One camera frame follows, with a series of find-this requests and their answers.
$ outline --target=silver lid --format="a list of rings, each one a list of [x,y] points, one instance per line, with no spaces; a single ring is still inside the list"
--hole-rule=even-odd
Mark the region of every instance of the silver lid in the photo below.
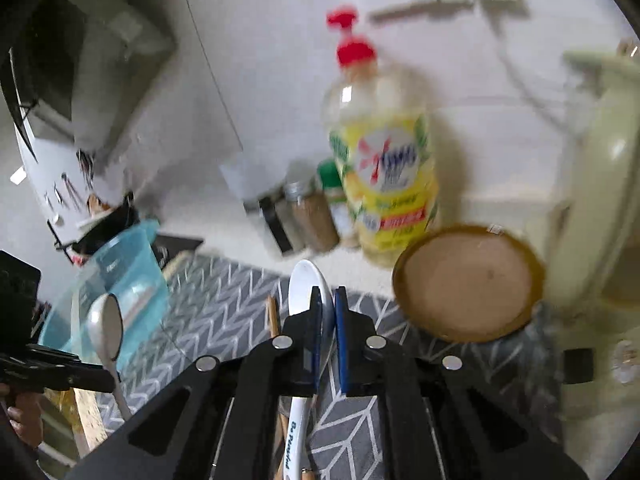
[[[244,206],[244,210],[249,213],[260,209],[260,202],[265,198],[269,198],[271,202],[276,203],[282,199],[283,195],[282,186],[277,186],[252,200],[244,200],[242,205]]]
[[[316,180],[313,174],[300,174],[288,177],[284,183],[284,196],[287,200],[296,200],[309,196],[316,190]]]

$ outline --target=electric kettle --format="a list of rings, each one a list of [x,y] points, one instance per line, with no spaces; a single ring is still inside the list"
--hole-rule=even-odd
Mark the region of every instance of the electric kettle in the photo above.
[[[548,220],[544,298],[561,321],[563,411],[582,416],[640,399],[640,50],[567,52],[600,70],[602,97],[571,198]]]

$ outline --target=human hand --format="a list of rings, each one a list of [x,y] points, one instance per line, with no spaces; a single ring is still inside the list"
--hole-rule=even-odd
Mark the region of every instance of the human hand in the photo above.
[[[10,389],[6,384],[0,384],[0,396],[9,395]],[[24,392],[15,396],[15,406],[7,408],[9,422],[20,439],[29,446],[36,448],[42,442],[43,429],[40,415],[40,394]]]

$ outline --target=glass jar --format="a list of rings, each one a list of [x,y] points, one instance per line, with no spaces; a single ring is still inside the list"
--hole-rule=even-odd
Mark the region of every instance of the glass jar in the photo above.
[[[288,177],[284,193],[306,244],[319,253],[333,249],[340,242],[340,237],[326,198],[316,188],[314,175],[305,173]]]
[[[293,218],[290,204],[284,199],[281,186],[255,200],[243,202],[243,206],[264,246],[274,257],[290,256],[305,247],[302,233]]]

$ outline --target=yellow label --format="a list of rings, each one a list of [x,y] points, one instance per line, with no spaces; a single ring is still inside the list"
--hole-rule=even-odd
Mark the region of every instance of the yellow label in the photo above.
[[[363,247],[400,250],[427,229],[438,184],[424,115],[354,121],[330,142]]]

